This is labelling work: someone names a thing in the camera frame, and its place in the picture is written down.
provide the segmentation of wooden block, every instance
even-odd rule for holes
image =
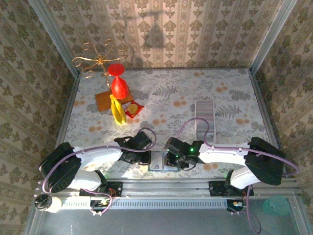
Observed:
[[[111,108],[111,99],[110,95],[112,94],[112,91],[102,92],[95,95],[98,111],[104,111]],[[132,102],[134,100],[131,92],[129,91],[127,97],[125,99],[119,99],[119,102],[121,104],[125,104],[128,102]]]

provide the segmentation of wall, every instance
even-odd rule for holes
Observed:
[[[0,234],[20,234],[73,77],[32,7],[0,1]]]
[[[249,67],[281,0],[44,0],[73,56],[125,49],[127,68]]]
[[[313,1],[298,0],[257,79],[313,221]]]

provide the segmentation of table surface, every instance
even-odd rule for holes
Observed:
[[[117,137],[134,136],[140,128],[149,127],[157,136],[154,150],[164,150],[169,137],[176,136],[182,124],[195,116],[197,99],[211,99],[215,103],[216,143],[242,143],[252,137],[268,141],[248,69],[126,71],[122,77],[134,100],[144,108],[134,119],[127,117],[123,125],[115,123],[111,110],[97,110],[94,95],[108,90],[101,74],[96,72],[89,79],[81,76],[65,137],[72,146],[101,145]],[[180,139],[189,143],[195,140],[194,123],[186,126]],[[99,169],[111,179],[221,178],[231,169],[241,167],[216,163],[199,164],[187,172],[155,172],[149,171],[148,166],[118,161],[106,162]]]

